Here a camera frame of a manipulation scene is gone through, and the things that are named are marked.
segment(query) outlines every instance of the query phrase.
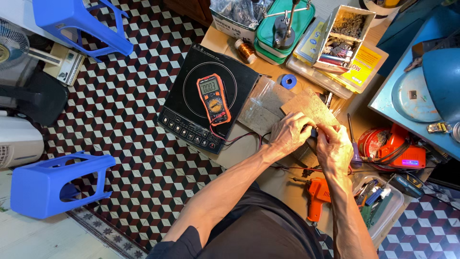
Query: induction cooktop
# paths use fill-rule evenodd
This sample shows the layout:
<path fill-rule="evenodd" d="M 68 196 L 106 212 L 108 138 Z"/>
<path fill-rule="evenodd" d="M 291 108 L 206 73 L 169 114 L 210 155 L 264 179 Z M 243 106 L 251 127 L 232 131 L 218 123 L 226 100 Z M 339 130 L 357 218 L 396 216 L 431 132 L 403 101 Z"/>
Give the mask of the induction cooktop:
<path fill-rule="evenodd" d="M 185 57 L 158 116 L 158 124 L 192 145 L 219 154 L 224 141 L 209 131 L 209 120 L 196 85 L 199 78 L 213 73 L 222 79 L 231 114 L 229 122 L 213 127 L 213 131 L 227 139 L 260 75 L 240 61 L 197 43 L 192 44 Z"/>

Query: plastic bag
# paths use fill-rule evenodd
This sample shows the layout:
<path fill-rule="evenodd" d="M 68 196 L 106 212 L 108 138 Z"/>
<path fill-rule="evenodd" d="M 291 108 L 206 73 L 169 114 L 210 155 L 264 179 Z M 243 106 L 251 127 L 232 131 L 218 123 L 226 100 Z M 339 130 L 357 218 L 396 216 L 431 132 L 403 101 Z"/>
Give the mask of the plastic bag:
<path fill-rule="evenodd" d="M 210 8 L 224 17 L 245 25 L 250 28 L 255 28 L 264 18 L 264 2 L 265 9 L 268 10 L 273 0 L 211 0 Z"/>

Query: air cooler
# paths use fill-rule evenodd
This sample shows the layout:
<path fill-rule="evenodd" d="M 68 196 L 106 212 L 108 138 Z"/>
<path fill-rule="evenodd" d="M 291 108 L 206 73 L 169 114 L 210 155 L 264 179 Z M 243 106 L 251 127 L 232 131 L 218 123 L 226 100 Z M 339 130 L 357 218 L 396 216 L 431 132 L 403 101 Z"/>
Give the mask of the air cooler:
<path fill-rule="evenodd" d="M 43 146 L 41 133 L 29 121 L 0 116 L 0 168 L 38 160 Z"/>

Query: blue plastic stool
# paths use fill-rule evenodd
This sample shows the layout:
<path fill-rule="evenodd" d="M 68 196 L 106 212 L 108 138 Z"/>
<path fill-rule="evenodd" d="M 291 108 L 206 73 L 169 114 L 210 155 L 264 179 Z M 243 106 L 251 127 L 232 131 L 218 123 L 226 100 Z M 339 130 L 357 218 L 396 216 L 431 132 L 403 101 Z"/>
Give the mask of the blue plastic stool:
<path fill-rule="evenodd" d="M 82 0 L 34 0 L 35 23 L 55 37 L 86 53 L 100 63 L 97 56 L 120 52 L 128 56 L 133 51 L 133 44 L 125 38 L 121 15 L 128 17 L 125 11 L 116 8 L 108 0 L 99 0 L 102 4 L 85 8 Z M 112 31 L 89 13 L 94 9 L 108 7 L 115 14 L 117 32 Z M 78 41 L 74 42 L 61 33 L 63 29 L 76 29 Z M 88 51 L 83 48 L 81 31 L 100 39 L 108 47 Z"/>
<path fill-rule="evenodd" d="M 85 159 L 79 163 L 65 165 L 71 159 Z M 50 160 L 16 168 L 11 182 L 11 209 L 17 213 L 47 218 L 88 203 L 109 198 L 112 192 L 104 193 L 105 171 L 115 165 L 111 155 L 92 156 L 77 152 Z M 70 181 L 98 173 L 96 193 L 77 200 L 78 194 Z"/>

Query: fan grille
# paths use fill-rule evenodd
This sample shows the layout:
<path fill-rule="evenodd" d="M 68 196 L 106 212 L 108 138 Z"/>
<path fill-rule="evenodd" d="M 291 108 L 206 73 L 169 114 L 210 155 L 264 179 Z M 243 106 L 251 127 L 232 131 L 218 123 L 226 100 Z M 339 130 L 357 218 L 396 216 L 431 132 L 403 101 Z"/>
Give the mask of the fan grille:
<path fill-rule="evenodd" d="M 29 40 L 14 24 L 0 19 L 0 71 L 21 63 L 29 53 Z"/>
<path fill-rule="evenodd" d="M 0 146 L 0 168 L 6 167 L 10 157 L 10 146 Z"/>

